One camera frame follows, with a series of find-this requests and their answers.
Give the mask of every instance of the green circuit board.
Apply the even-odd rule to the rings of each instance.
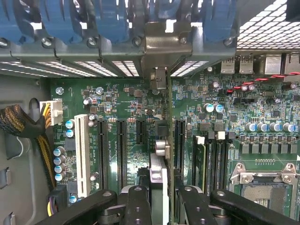
[[[184,184],[197,185],[207,193],[214,188],[233,188],[235,193],[243,195],[248,191],[246,185],[231,187],[230,178],[237,163],[243,163],[247,171],[254,172],[282,171],[288,163],[293,163],[299,172],[300,149],[297,140],[300,97],[295,96],[300,96],[300,89],[282,90],[281,82],[255,82],[253,91],[235,91],[231,95],[220,95],[219,90],[230,89],[253,79],[253,75],[224,75],[214,71],[198,73],[190,78],[171,79],[171,101],[168,101],[167,91],[153,94],[149,83],[143,79],[52,79],[51,94],[53,100],[63,101],[64,123],[73,119],[75,115],[90,113],[97,114],[98,119],[107,120],[109,189],[119,193],[122,188],[118,178],[120,168],[117,163],[117,121],[125,120],[127,130],[126,178],[122,185],[138,184],[138,169],[149,165],[149,154],[155,151],[157,138],[155,121],[166,117],[167,103],[172,104],[173,109],[174,165],[180,169]],[[213,82],[218,82],[219,87],[212,88]],[[64,89],[63,95],[55,93],[57,87]],[[102,95],[96,93],[97,87],[103,88]],[[270,97],[262,94],[267,91],[273,92],[271,98],[279,98],[281,102],[279,104],[268,102]],[[93,104],[89,107],[83,105],[83,100],[88,97],[93,99]],[[236,104],[236,98],[254,98],[255,103]],[[205,104],[216,103],[224,107],[222,113],[205,110]],[[138,120],[145,121],[147,135],[143,144],[137,143]],[[269,128],[266,132],[249,132],[245,129],[245,125],[249,122],[255,123],[256,126],[259,123],[267,125],[279,123],[281,129],[283,124],[290,123],[295,126],[295,132],[272,132]],[[204,123],[209,125],[206,130],[200,128],[200,124]],[[229,142],[206,142],[205,145],[198,145],[196,148],[195,137],[208,137],[209,132],[216,134],[215,124],[223,124],[224,131],[234,133],[234,139]],[[184,128],[179,132],[176,129],[180,126]],[[90,128],[89,135],[90,170],[94,173],[98,172],[99,164],[97,127]],[[180,144],[177,135],[184,136],[184,139],[181,139],[183,143]],[[55,146],[65,147],[66,139],[66,127],[54,126]],[[262,144],[267,151],[262,152]],[[287,146],[287,152],[281,152],[283,144]],[[65,183],[76,179],[74,150],[66,149],[66,151],[67,177],[63,180]],[[100,188],[99,180],[92,182],[92,191]],[[282,185],[282,188],[284,189],[282,197],[286,199],[281,207],[282,213],[298,219],[300,198],[298,190],[296,196],[295,194],[292,196],[290,185]],[[258,203],[266,206],[270,200],[261,201]],[[293,215],[290,215],[290,208],[294,208]]]

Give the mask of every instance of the power connector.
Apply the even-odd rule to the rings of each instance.
[[[44,105],[50,103],[50,113],[51,113],[51,124],[50,126],[54,126],[56,124],[61,125],[63,122],[62,117],[62,101],[44,101],[39,102],[39,108],[42,109]]]

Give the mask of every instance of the motherboard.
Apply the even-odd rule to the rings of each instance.
[[[185,185],[207,195],[228,189],[298,220],[300,88],[254,80],[214,67],[172,78],[170,99],[139,78],[52,79],[52,99],[62,100],[64,118],[53,127],[55,148],[64,149],[58,183],[67,184],[71,203],[89,191],[137,185],[155,140],[169,134],[172,107],[174,166]],[[77,145],[87,146],[85,155]]]

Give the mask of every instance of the white pci slot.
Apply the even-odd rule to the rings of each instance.
[[[89,117],[81,114],[74,119],[78,197],[87,197],[90,194]]]

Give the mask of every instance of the perforated metal panel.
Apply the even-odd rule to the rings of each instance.
[[[240,28],[239,49],[299,49],[300,22],[286,22],[286,0],[276,0]]]

